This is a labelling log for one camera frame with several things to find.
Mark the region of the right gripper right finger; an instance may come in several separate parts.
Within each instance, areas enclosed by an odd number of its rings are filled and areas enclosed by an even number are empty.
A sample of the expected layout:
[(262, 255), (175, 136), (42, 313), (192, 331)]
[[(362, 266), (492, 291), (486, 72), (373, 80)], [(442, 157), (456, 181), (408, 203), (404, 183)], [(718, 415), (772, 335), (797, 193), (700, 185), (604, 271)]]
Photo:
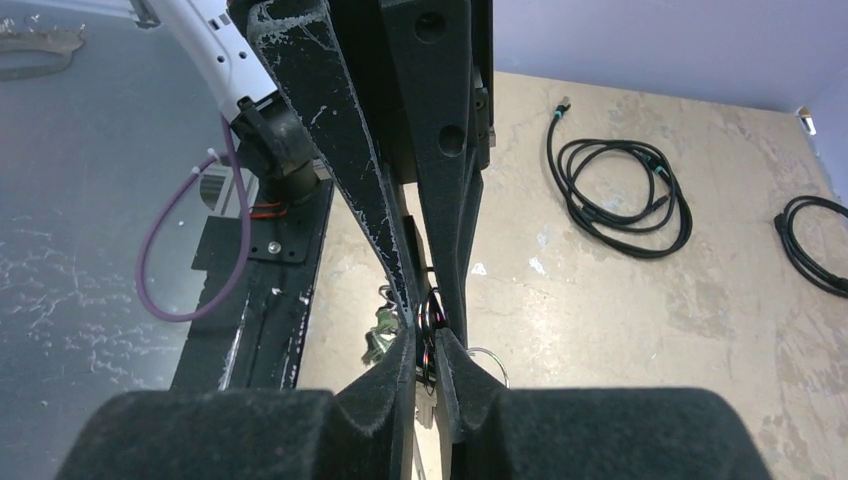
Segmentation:
[(768, 479), (737, 412), (700, 388), (510, 389), (437, 331), (451, 479)]

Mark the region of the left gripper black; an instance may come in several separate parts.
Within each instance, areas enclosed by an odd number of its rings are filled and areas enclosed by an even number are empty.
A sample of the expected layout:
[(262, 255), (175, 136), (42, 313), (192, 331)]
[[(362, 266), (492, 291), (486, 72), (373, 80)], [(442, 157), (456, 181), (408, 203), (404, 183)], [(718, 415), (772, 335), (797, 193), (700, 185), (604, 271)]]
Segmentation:
[(415, 172), (443, 308), (460, 341), (467, 339), (466, 276), (493, 126), (492, 30), (490, 1), (259, 1), (246, 20), (249, 44), (304, 127), (411, 325), (419, 283), (397, 190), (352, 67), (381, 144), (394, 147), (403, 170)]

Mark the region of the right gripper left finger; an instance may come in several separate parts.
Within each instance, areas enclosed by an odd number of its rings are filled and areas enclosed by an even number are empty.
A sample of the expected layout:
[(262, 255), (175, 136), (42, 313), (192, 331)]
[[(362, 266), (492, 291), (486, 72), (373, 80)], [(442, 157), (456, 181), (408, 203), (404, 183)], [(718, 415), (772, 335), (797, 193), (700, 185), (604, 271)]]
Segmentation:
[(137, 391), (86, 422), (61, 479), (406, 479), (416, 338), (339, 393)]

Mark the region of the keys with black tag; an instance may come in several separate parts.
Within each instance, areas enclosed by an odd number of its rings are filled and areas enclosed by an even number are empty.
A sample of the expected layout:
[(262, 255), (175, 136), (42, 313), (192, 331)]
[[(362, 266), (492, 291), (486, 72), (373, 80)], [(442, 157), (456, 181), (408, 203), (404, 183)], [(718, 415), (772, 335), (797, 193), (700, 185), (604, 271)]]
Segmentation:
[(432, 287), (419, 304), (416, 314), (417, 334), (422, 345), (421, 378), (425, 392), (432, 395), (435, 392), (435, 332), (448, 326), (448, 321), (437, 287)]

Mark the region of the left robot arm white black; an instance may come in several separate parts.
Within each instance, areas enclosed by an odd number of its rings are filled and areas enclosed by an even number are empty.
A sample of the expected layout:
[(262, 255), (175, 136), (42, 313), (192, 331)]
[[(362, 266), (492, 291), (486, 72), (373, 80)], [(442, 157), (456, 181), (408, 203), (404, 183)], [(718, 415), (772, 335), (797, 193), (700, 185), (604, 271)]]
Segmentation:
[(153, 1), (273, 196), (319, 161), (405, 318), (434, 277), (467, 337), (466, 277), (494, 144), (489, 1)]

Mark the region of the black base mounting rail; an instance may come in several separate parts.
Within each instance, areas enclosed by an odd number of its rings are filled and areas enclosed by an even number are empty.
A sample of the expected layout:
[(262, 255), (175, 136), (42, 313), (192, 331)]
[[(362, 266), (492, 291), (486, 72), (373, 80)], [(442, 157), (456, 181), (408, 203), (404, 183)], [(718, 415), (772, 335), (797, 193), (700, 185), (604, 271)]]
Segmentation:
[(192, 322), (174, 390), (296, 386), (333, 198), (322, 181), (295, 204), (251, 211), (251, 242), (234, 289)]

